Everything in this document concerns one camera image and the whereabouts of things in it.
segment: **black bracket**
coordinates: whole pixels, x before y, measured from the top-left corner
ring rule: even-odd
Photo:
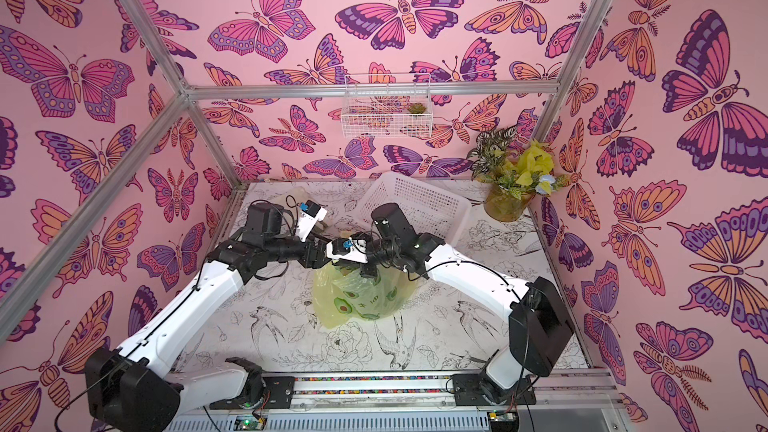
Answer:
[[[452,379],[453,389],[455,391],[453,397],[456,400],[457,406],[474,405],[485,407],[488,405],[498,405],[506,408],[506,406],[509,406],[510,404],[510,399],[506,399],[500,404],[494,404],[487,399],[488,396],[483,392],[481,387],[482,379],[479,374],[454,374]],[[525,390],[525,392],[518,397],[518,405],[536,405],[536,395],[534,394],[533,389],[526,390],[530,385],[531,381],[527,377],[523,377],[523,379],[520,380],[519,389]]]

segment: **aluminum rail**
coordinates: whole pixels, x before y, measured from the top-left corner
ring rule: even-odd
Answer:
[[[373,95],[376,92],[389,94],[413,94],[413,82],[354,84],[356,93]],[[187,90],[192,100],[216,99],[283,99],[304,97],[344,97],[347,86],[236,86],[236,87],[191,87]],[[556,80],[494,80],[491,82],[432,82],[429,93],[441,95],[491,95],[493,93],[556,93]]]
[[[114,198],[125,190],[125,184],[149,157],[163,134],[182,115],[186,106],[187,101],[183,96],[176,96],[166,106],[5,294],[0,302],[0,341],[5,341],[45,292],[72,252],[104,215]]]
[[[552,122],[557,118],[562,105],[568,97],[568,90],[571,87],[576,78],[576,74],[581,67],[581,61],[584,56],[587,55],[590,45],[592,45],[592,39],[595,34],[598,33],[598,28],[603,20],[603,17],[608,13],[613,0],[592,0],[587,13],[581,20],[581,25],[578,28],[576,37],[574,38],[573,45],[570,52],[568,52],[568,58],[565,60],[558,79],[561,83],[560,90],[558,90],[547,101],[547,105],[544,107],[542,116],[539,118],[536,124],[536,130],[534,131],[534,137],[538,140],[544,140],[549,128],[552,126]]]
[[[152,19],[147,14],[144,6],[140,0],[120,0],[120,4],[125,9],[125,13],[128,14],[131,23],[134,24],[136,30],[138,30],[141,39],[147,46],[147,50],[152,54],[152,57],[158,63],[160,72],[163,73],[165,79],[168,81],[171,89],[178,95],[183,95],[186,98],[187,88],[189,87],[186,79],[180,74],[178,67],[176,67],[176,61],[171,57],[168,48],[163,43],[158,28],[152,22]],[[205,119],[202,111],[199,107],[189,107],[190,118],[194,121],[197,131],[203,136],[205,145],[211,150],[216,164],[224,172],[227,179],[233,186],[240,184],[240,180],[235,174],[235,170],[227,157],[224,148],[219,143],[216,135],[210,130],[210,126]]]

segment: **white plastic basket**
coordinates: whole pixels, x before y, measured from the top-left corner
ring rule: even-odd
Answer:
[[[389,202],[400,206],[417,233],[429,232],[448,244],[455,244],[464,231],[472,207],[465,197],[397,172],[385,172],[350,215],[369,228],[371,211]]]
[[[344,77],[344,101],[341,110],[341,127],[344,137],[351,139],[369,134],[373,137],[417,137],[428,139],[432,136],[432,101],[429,93],[431,78],[425,82],[410,82],[403,91],[398,88],[395,94],[389,89],[389,83],[378,87],[361,87],[352,82],[353,76],[373,76],[375,74],[348,74]],[[413,78],[420,74],[390,73],[390,76],[404,75]],[[426,111],[411,114],[408,107],[420,103]]]

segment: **bird drawing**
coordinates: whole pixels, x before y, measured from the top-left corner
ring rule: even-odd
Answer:
[[[280,329],[278,329],[277,326],[272,322],[272,317],[275,315],[282,318],[285,322],[288,322],[288,319],[284,318],[280,312],[261,305],[256,307],[255,311],[250,313],[250,316],[256,320],[250,326],[250,337],[254,340],[254,347],[256,348],[256,353],[258,355],[261,355],[261,350],[259,350],[259,336],[261,335],[261,331],[264,330],[264,327],[268,328],[270,332],[272,332],[272,336],[275,338],[276,344],[278,343],[278,334],[280,334],[283,340],[285,340],[283,332],[281,332]]]
[[[485,319],[480,318],[478,316],[478,310],[484,311],[487,314],[490,314],[487,309],[480,307],[479,305],[473,304],[471,302],[466,301],[458,301],[456,305],[453,306],[453,310],[456,312],[459,312],[462,316],[458,319],[458,322],[462,325],[464,328],[464,331],[467,333],[469,338],[475,342],[475,344],[480,347],[480,344],[478,343],[477,339],[475,338],[475,329],[472,328],[474,325],[473,322],[477,322],[483,328],[488,331],[488,333],[493,337],[493,332],[491,332],[491,329],[495,331],[498,334],[498,331],[493,325],[490,325]]]
[[[373,328],[376,330],[376,339],[379,340],[379,347],[382,352],[392,356],[392,362],[389,363],[391,370],[400,369],[405,370],[408,364],[411,362],[411,356],[413,356],[413,349],[416,348],[416,328],[413,328],[413,339],[410,345],[406,345],[406,341],[402,336],[402,315],[400,315],[400,322],[398,323],[397,317],[392,317],[395,320],[395,341],[390,341],[384,333],[379,330],[379,326],[376,322],[373,323]]]

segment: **floral line drawing tablecloth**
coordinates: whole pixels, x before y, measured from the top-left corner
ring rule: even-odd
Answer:
[[[328,209],[324,235],[362,230],[349,213],[372,182],[272,182],[251,184],[235,226],[245,223],[247,207],[259,198],[282,196],[303,187]],[[439,187],[481,202],[485,186],[469,181],[434,181]],[[533,281],[556,283],[528,217],[501,223],[481,205],[473,206],[458,243],[460,252],[495,270]],[[279,274],[271,264],[262,276]],[[252,280],[223,303],[192,338],[175,369],[211,368],[228,357],[243,357],[274,372],[480,369],[508,344],[508,326],[470,297],[432,280],[423,280],[400,311],[378,321],[351,319],[333,330],[318,322],[312,304],[312,274],[291,263],[283,277]],[[557,368],[586,368],[575,337]]]

